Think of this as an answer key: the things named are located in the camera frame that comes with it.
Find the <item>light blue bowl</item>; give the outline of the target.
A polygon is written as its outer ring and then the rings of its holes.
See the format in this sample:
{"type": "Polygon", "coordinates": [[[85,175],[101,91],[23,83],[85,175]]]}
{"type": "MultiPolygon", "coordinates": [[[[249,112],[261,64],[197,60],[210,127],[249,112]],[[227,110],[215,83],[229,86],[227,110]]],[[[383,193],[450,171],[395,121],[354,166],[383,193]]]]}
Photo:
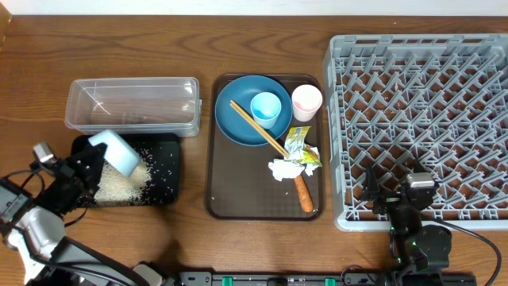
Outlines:
{"type": "Polygon", "coordinates": [[[125,177],[130,177],[140,164],[138,153],[113,130],[97,133],[88,141],[92,146],[106,144],[104,158],[125,177]]]}

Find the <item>orange carrot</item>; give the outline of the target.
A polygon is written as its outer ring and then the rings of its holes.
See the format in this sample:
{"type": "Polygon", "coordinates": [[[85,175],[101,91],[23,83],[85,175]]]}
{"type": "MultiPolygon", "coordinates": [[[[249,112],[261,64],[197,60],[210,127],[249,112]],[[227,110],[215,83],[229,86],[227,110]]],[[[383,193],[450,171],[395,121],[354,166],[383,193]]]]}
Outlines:
{"type": "Polygon", "coordinates": [[[306,183],[301,175],[294,178],[294,184],[302,210],[306,213],[310,213],[314,209],[314,204],[306,183]]]}

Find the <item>white tissue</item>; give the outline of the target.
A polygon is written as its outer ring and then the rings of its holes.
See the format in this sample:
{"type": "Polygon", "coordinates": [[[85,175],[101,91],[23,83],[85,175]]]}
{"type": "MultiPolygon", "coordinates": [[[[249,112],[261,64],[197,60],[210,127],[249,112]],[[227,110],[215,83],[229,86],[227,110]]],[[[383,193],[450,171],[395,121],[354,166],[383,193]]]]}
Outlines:
{"type": "Polygon", "coordinates": [[[283,179],[295,179],[302,173],[312,176],[314,170],[322,166],[320,153],[317,147],[304,145],[302,149],[290,153],[288,159],[274,159],[268,163],[273,177],[283,179]]]}

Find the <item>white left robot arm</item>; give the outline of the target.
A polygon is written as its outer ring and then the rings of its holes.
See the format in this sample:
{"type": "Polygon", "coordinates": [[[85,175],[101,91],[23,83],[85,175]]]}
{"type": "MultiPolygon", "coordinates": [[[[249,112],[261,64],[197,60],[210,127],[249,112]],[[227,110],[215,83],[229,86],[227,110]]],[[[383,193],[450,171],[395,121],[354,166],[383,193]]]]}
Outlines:
{"type": "Polygon", "coordinates": [[[111,163],[121,174],[131,175],[139,156],[123,141],[98,141],[65,159],[41,142],[33,148],[30,177],[46,171],[54,182],[37,196],[1,178],[1,235],[19,252],[27,285],[163,285],[166,278],[141,262],[129,268],[66,234],[64,215],[75,209],[79,198],[98,190],[102,167],[111,163]]]}

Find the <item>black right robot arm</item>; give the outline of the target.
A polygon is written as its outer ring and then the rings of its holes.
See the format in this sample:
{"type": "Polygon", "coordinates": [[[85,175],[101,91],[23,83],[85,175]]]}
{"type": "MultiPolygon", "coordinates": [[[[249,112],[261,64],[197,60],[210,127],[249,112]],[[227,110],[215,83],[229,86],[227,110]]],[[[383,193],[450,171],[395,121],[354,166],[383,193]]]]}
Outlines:
{"type": "Polygon", "coordinates": [[[442,269],[449,267],[451,231],[423,225],[421,212],[433,203],[438,183],[416,163],[394,191],[381,189],[372,166],[366,169],[366,185],[360,197],[373,202],[372,212],[386,215],[392,257],[398,261],[386,274],[386,285],[443,285],[442,269]]]}

